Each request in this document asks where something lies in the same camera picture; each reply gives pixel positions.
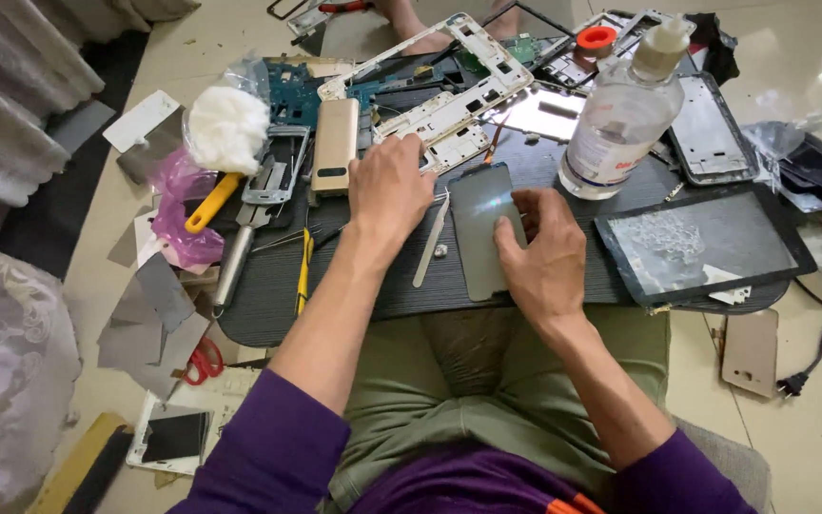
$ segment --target yellow handle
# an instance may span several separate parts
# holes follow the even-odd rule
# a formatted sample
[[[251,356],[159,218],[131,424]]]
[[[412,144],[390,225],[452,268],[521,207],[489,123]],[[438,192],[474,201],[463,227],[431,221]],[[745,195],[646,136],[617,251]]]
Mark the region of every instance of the yellow handle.
[[[303,307],[309,300],[310,293],[310,259],[313,257],[315,241],[310,231],[303,227],[303,262],[300,265],[300,281],[297,282],[297,316],[303,313]]]
[[[211,190],[211,193],[202,200],[202,204],[198,206],[196,212],[193,212],[192,216],[189,216],[189,219],[186,220],[186,230],[190,233],[198,234],[202,228],[205,228],[208,222],[211,221],[211,218],[221,209],[224,202],[234,193],[236,186],[239,185],[239,181],[242,178],[242,173],[228,173],[224,175],[224,178],[217,183],[217,186]]]

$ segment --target hand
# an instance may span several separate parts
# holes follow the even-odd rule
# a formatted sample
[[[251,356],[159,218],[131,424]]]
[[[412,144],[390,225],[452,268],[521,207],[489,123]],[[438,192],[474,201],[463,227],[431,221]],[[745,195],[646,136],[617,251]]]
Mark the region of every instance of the hand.
[[[390,135],[382,145],[370,146],[363,160],[354,159],[348,166],[348,225],[365,245],[363,250],[387,259],[386,266],[433,203],[437,175],[420,174],[421,155],[423,146],[417,134],[404,139]]]
[[[586,235],[554,189],[512,192],[529,240],[522,250],[506,216],[497,220],[493,240],[506,285],[526,319],[542,334],[582,322],[586,295]]]

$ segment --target pink plastic bag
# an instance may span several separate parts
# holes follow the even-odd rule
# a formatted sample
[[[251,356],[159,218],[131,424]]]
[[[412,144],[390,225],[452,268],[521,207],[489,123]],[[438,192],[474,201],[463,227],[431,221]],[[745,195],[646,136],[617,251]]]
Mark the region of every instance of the pink plastic bag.
[[[224,238],[211,228],[202,228],[198,234],[186,230],[185,200],[205,198],[215,187],[217,171],[200,168],[180,147],[157,165],[151,185],[163,196],[157,207],[157,216],[151,230],[166,239],[179,257],[180,266],[211,264],[221,260]]]

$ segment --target bottle label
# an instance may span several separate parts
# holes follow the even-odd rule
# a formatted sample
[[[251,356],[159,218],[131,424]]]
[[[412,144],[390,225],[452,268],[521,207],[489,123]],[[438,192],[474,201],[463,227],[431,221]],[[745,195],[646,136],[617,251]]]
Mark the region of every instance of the bottle label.
[[[566,162],[574,175],[599,188],[610,188],[627,180],[630,170],[645,158],[655,141],[621,145],[603,138],[588,123],[577,130],[566,148]]]

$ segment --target purple sleeve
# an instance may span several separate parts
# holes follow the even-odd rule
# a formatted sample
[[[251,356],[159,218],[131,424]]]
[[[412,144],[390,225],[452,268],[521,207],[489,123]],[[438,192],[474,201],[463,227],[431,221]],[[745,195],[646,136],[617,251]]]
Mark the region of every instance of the purple sleeve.
[[[628,512],[756,514],[737,487],[678,430],[664,445],[614,476]]]
[[[341,417],[265,369],[196,472],[173,514],[313,512],[350,429]]]

